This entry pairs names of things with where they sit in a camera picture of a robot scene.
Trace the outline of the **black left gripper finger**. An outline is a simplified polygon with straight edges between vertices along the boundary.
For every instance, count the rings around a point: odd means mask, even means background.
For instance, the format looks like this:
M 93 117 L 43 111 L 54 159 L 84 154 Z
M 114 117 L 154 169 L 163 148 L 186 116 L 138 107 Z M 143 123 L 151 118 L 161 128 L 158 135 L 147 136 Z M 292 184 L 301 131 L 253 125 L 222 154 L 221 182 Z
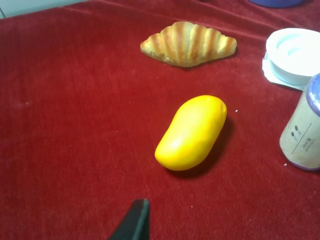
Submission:
M 132 202 L 124 218 L 115 228 L 109 240 L 149 240 L 150 202 L 146 198 Z

